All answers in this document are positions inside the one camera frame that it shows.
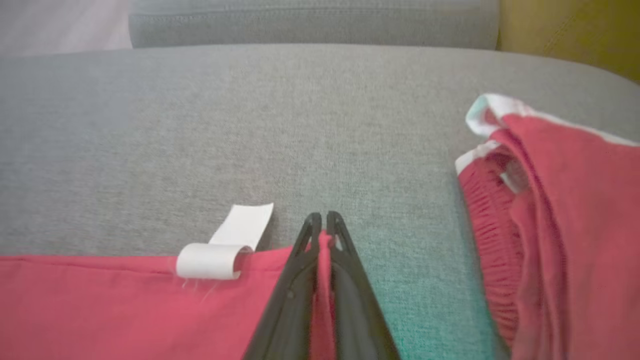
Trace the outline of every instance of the white trim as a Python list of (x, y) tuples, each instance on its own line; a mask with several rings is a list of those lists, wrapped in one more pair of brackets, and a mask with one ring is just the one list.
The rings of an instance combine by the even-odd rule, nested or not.
[[(488, 124), (486, 122), (484, 114), (487, 109), (491, 110), (499, 125)], [(506, 127), (502, 122), (502, 118), (509, 114), (517, 114), (523, 117), (533, 116), (554, 124), (587, 131), (588, 133), (600, 136), (603, 140), (609, 143), (626, 146), (640, 146), (640, 143), (636, 143), (601, 130), (593, 129), (592, 127), (573, 124), (548, 113), (536, 111), (518, 99), (500, 94), (484, 94), (479, 96), (471, 106), (471, 109), (467, 112), (466, 121), (471, 131), (479, 136), (488, 138), (494, 131), (502, 127)]]
[(476, 159), (485, 157), (488, 153), (492, 152), (500, 145), (502, 144), (495, 140), (489, 140), (486, 143), (482, 143), (475, 149), (468, 151), (464, 155), (460, 156), (458, 159), (456, 159), (456, 173), (460, 175), (462, 170), (464, 170), (472, 162), (474, 162)]

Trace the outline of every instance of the white tag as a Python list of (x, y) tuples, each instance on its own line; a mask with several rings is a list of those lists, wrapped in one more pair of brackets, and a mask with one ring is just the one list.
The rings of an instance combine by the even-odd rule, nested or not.
[(255, 251), (272, 212), (273, 203), (262, 206), (233, 205), (209, 243), (244, 245)]
[(273, 203), (233, 205), (209, 243), (191, 243), (180, 251), (176, 273), (179, 277), (193, 279), (237, 279), (240, 271), (234, 269), (236, 257), (255, 251), (272, 212)]

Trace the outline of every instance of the red fabric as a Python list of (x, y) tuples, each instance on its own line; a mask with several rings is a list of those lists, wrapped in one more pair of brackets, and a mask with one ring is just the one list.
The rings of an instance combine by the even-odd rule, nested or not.
[(333, 324), (335, 308), (331, 291), (331, 253), (333, 239), (322, 231), (318, 237), (320, 253), (318, 254), (318, 277), (314, 312), (311, 327), (311, 360), (334, 360), (335, 342)]
[[(502, 145), (459, 179), (512, 359), (639, 359), (640, 148), (535, 115), (501, 121)], [(522, 191), (500, 178), (509, 166)]]
[[(248, 256), (235, 281), (185, 282), (175, 257), (0, 258), (0, 357), (240, 359), (290, 251)], [(327, 264), (323, 256), (323, 286)], [(330, 309), (319, 294), (312, 331), (326, 341)]]

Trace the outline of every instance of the gray fabric upholstery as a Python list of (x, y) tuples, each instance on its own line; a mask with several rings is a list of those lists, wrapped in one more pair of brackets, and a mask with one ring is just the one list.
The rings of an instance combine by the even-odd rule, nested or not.
[(0, 253), (175, 255), (233, 203), (263, 248), (340, 211), (403, 359), (504, 356), (454, 160), (483, 92), (640, 140), (640, 88), (419, 47), (226, 45), (0, 60)]
[(134, 47), (342, 43), (495, 49), (497, 0), (133, 0)]

